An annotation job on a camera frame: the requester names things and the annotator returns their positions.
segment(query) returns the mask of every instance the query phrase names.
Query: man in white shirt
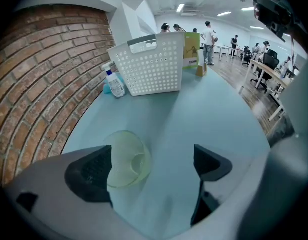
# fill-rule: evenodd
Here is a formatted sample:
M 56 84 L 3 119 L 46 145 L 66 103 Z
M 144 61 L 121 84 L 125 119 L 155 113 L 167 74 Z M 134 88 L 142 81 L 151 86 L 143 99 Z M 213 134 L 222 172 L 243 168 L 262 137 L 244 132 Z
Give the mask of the man in white shirt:
M 206 31 L 204 31 L 200 36 L 204 39 L 204 61 L 208 58 L 207 65 L 213 66 L 213 47 L 214 47 L 214 31 L 210 28 L 210 22 L 206 21 L 205 25 L 207 27 Z

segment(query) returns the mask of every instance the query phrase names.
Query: jeans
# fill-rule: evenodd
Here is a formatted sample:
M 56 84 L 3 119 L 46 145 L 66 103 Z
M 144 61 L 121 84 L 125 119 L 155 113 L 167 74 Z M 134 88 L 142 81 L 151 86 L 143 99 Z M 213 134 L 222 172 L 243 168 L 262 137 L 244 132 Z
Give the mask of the jeans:
M 204 61 L 206 61 L 207 56 L 208 56 L 208 64 L 213 63 L 213 58 L 212 58 L 212 56 L 213 56 L 213 46 L 204 45 L 203 54 L 204 54 Z

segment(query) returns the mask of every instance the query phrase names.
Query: desk leg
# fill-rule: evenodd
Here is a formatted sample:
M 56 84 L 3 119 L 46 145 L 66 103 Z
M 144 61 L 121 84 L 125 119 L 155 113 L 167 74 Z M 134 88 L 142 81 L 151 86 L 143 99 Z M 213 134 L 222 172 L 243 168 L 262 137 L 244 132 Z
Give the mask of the desk leg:
M 244 85 L 245 85 L 246 80 L 247 80 L 247 78 L 248 78 L 249 72 L 251 71 L 252 65 L 253 65 L 253 63 L 252 63 L 252 62 L 248 65 L 248 69 L 247 69 L 247 73 L 246 73 L 246 76 L 245 76 L 245 79 L 244 79 L 243 85 L 242 85 L 242 87 L 240 88 L 240 90 L 239 90 L 238 94 L 241 94 L 241 92 L 242 92 L 242 90 L 243 90 L 243 88 L 244 88 Z
M 258 82 L 257 82 L 257 84 L 256 84 L 256 86 L 255 86 L 256 89 L 258 89 L 258 87 L 259 87 L 259 85 L 260 85 L 260 82 L 262 82 L 264 73 L 265 73 L 265 71 L 262 70 L 262 73 L 260 74 L 260 77 L 259 77 L 259 79 L 258 79 Z
M 270 116 L 270 118 L 268 119 L 268 121 L 272 121 L 272 120 L 274 119 L 274 117 L 277 116 L 278 113 L 279 113 L 282 109 L 283 109 L 283 106 L 280 105 L 280 106 L 278 107 L 278 109 Z

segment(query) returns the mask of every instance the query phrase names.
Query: round table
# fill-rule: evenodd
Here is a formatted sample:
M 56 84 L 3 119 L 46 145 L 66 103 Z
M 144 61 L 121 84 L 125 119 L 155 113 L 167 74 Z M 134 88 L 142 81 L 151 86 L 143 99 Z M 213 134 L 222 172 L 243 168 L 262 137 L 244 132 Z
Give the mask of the round table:
M 151 239 L 190 229 L 200 182 L 193 166 L 194 144 L 234 161 L 236 176 L 230 173 L 230 180 L 210 186 L 221 203 L 242 181 L 251 162 L 269 152 L 248 105 L 212 70 L 205 77 L 184 70 L 180 92 L 127 94 L 120 99 L 102 93 L 77 123 L 63 154 L 101 146 L 106 136 L 121 130 L 144 142 L 152 169 L 141 183 L 108 191 L 120 217 Z

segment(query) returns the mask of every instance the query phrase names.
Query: office chair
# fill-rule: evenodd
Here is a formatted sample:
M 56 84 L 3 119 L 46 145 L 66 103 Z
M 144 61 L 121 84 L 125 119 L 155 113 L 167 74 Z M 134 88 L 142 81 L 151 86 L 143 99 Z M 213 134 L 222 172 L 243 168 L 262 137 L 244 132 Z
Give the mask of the office chair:
M 268 50 L 267 54 L 277 59 L 277 52 L 273 50 Z
M 271 51 L 270 54 L 273 54 L 274 56 L 277 57 L 277 53 L 276 53 L 276 52 L 274 52 L 274 51 L 272 51 L 272 50 L 269 50 L 268 53 L 269 53 L 270 51 Z M 265 54 L 264 54 L 263 64 L 266 65 L 266 66 L 268 66 L 268 67 L 271 68 L 272 70 L 274 70 L 274 69 L 277 67 L 277 65 L 279 64 L 279 60 L 278 60 L 277 58 L 271 56 L 271 55 L 268 54 L 268 53 L 265 53 Z M 257 71 L 258 71 L 258 78 L 257 78 L 257 79 L 252 79 L 250 82 L 252 82 L 252 81 L 258 82 L 262 70 L 257 68 Z M 272 79 L 272 77 L 271 77 L 269 74 L 264 73 L 263 79 L 265 79 L 265 82 L 266 82 L 267 80 Z M 266 83 L 260 82 L 260 85 L 264 87 L 264 89 L 265 89 L 265 92 L 264 92 L 264 93 L 267 93 L 267 85 L 266 85 Z
M 250 50 L 246 50 L 245 51 L 245 56 L 244 56 L 244 63 L 242 63 L 242 65 L 249 65 L 250 60 L 252 59 L 253 54 L 250 52 Z

